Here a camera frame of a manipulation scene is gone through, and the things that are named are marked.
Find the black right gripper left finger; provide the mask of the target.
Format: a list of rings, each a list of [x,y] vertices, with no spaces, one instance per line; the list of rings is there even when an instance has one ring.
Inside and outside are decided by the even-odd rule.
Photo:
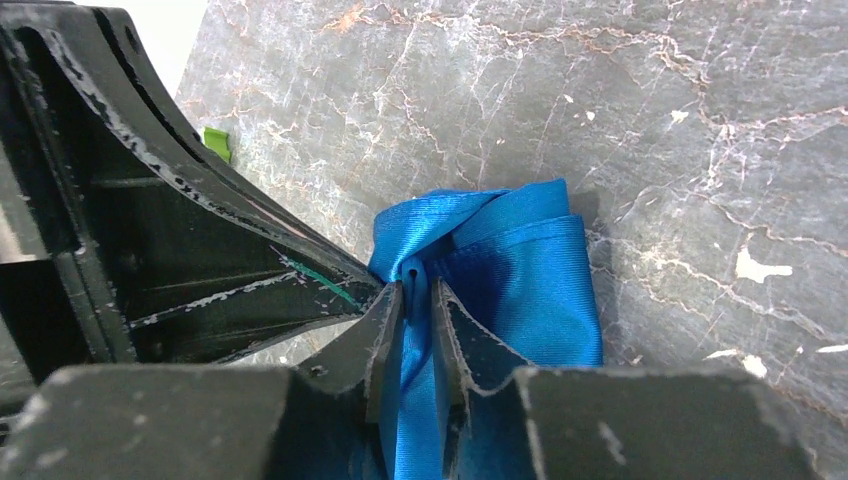
[[[294,367],[90,365],[52,374],[5,479],[388,479],[403,292]]]

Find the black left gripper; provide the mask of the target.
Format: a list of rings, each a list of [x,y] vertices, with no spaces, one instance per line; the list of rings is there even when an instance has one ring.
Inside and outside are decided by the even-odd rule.
[[[206,148],[127,12],[1,7],[1,419],[56,370],[206,363],[381,284]]]

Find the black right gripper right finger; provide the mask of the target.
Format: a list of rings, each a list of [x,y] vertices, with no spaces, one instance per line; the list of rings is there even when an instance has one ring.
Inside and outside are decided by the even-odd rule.
[[[431,290],[450,479],[812,479],[777,396],[727,369],[543,368]]]

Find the blue cloth napkin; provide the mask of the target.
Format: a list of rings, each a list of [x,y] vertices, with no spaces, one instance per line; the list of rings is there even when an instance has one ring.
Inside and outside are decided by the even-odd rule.
[[[434,190],[381,211],[369,271],[401,282],[405,316],[398,479],[438,479],[431,286],[443,280],[471,316],[546,367],[599,367],[603,341],[585,229],[563,180],[489,191]]]

